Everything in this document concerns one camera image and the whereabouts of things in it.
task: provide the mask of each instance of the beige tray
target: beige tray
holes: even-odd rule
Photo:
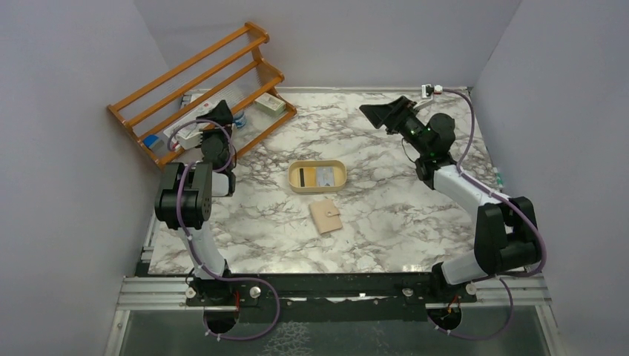
[[[333,187],[300,187],[299,168],[306,167],[332,167],[335,175],[335,186]],[[341,161],[335,159],[330,161],[295,161],[289,167],[289,184],[296,193],[329,193],[339,191],[345,186],[347,181],[347,170]]]

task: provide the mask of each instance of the white marble surface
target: white marble surface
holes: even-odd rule
[[[452,200],[431,191],[404,156],[399,135],[375,130],[358,110],[416,93],[287,93],[298,117],[238,159],[236,193],[215,199],[214,236],[232,271],[393,272],[428,271],[472,248],[467,214]],[[459,158],[470,132],[464,100],[446,94],[420,112],[427,122],[437,112],[456,121],[452,155]],[[252,125],[254,116],[248,118]],[[412,159],[414,150],[406,145]],[[287,180],[297,159],[339,159],[347,167],[345,188],[336,194],[299,195]],[[479,130],[464,167],[495,186]],[[308,204],[331,198],[343,228],[320,236]],[[184,274],[190,257],[174,233],[161,225],[154,235],[150,274]]]

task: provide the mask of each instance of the beige wallet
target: beige wallet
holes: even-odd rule
[[[321,200],[310,204],[310,214],[319,234],[338,230],[343,227],[340,222],[340,212],[331,199]]]

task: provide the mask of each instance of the wooden shelf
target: wooden shelf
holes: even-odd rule
[[[148,107],[143,108],[141,112],[136,115],[133,115],[131,119],[126,119],[122,114],[122,109],[127,106],[133,104],[138,99],[146,96],[148,93],[152,92],[160,85],[164,85],[166,82],[171,81],[172,79],[176,79],[178,75],[180,75],[185,70],[190,67],[195,66],[197,63],[201,62],[206,57],[210,56],[213,53],[216,53],[219,49],[224,48],[226,45],[234,42],[241,36],[248,37],[248,44],[244,47],[240,48],[233,52],[230,56],[219,62],[218,64],[213,65],[209,69],[202,72],[199,76],[196,76],[192,80],[187,81],[184,85],[179,86],[175,90],[171,91],[167,96],[163,97],[161,100],[150,104]],[[265,137],[267,137],[271,132],[275,131],[281,125],[290,120],[297,113],[297,110],[293,105],[286,102],[283,98],[275,90],[275,86],[280,84],[284,80],[284,75],[277,68],[270,65],[263,57],[260,52],[260,46],[263,43],[269,41],[269,35],[267,32],[261,27],[257,26],[252,22],[245,23],[240,29],[236,30],[232,34],[226,36],[221,41],[213,44],[212,46],[204,49],[199,52],[197,55],[192,56],[190,59],[171,69],[170,71],[162,74],[159,78],[154,81],[148,83],[144,87],[140,88],[136,92],[131,95],[125,97],[120,100],[116,104],[109,105],[108,110],[113,114],[113,116],[122,124],[125,131],[129,134],[133,141],[135,141],[140,148],[146,152],[146,154],[151,158],[153,162],[155,162],[160,168],[163,168],[166,164],[171,162],[173,159],[177,158],[181,154],[185,152],[183,148],[178,149],[175,152],[170,152],[169,154],[157,157],[148,147],[144,145],[142,142],[145,138],[150,135],[157,135],[164,131],[164,129],[168,128],[170,125],[174,124],[177,120],[181,119],[182,116],[186,115],[191,110],[195,109],[196,106],[202,104],[205,100],[210,98],[223,99],[222,95],[226,95],[224,93],[229,92],[231,87],[235,86],[235,83],[238,83],[239,80],[242,80],[243,77],[249,75],[255,75],[257,80],[255,81],[257,87],[253,89],[250,93],[241,93],[239,92],[239,96],[237,97],[237,102],[234,102],[231,105],[232,113],[236,113],[238,111],[244,110],[249,105],[251,105],[255,99],[261,96],[264,93],[270,93],[273,96],[276,96],[279,99],[282,99],[286,103],[286,112],[283,114],[281,118],[279,118],[275,123],[273,123],[269,128],[264,130],[260,135],[252,139],[248,144],[242,147],[238,152],[238,156],[242,156],[246,152],[250,151],[257,143],[262,141]],[[210,79],[212,76],[217,75],[217,73],[225,70],[230,65],[234,64],[238,59],[244,57],[247,53],[251,53],[253,61],[240,68],[239,70],[232,73],[226,79],[219,82],[217,85],[213,86],[211,89],[207,90],[203,95],[196,98],[194,101],[188,103],[187,105],[180,108],[176,113],[171,114],[166,119],[159,122],[157,125],[149,128],[146,132],[141,134],[136,133],[134,128],[137,127],[138,124],[144,122],[147,118],[154,115],[157,111],[164,108],[169,103],[175,101],[178,98],[181,98],[184,94],[189,92],[190,90],[195,89],[198,85],[201,85],[206,80]]]

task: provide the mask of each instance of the marble tabletop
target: marble tabletop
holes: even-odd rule
[[[429,271],[434,263],[472,248],[470,217],[418,180],[399,135],[374,129],[358,110],[362,104],[387,103],[400,95],[418,97],[393,92],[283,94],[298,116],[238,158],[236,193],[212,203],[212,231],[232,271]],[[419,117],[427,122],[437,112],[456,121],[451,152],[457,159],[469,138],[470,110],[463,99],[444,94]],[[254,130],[255,115],[247,117]],[[406,151],[411,159],[418,156],[410,145]],[[183,157],[192,160],[194,155]],[[287,171],[298,159],[340,160],[347,167],[345,188],[334,194],[296,194]],[[495,187],[480,130],[464,168]],[[343,228],[319,235],[308,205],[326,198],[338,207]],[[192,268],[183,243],[164,224],[155,228],[153,241],[149,274],[184,274]]]

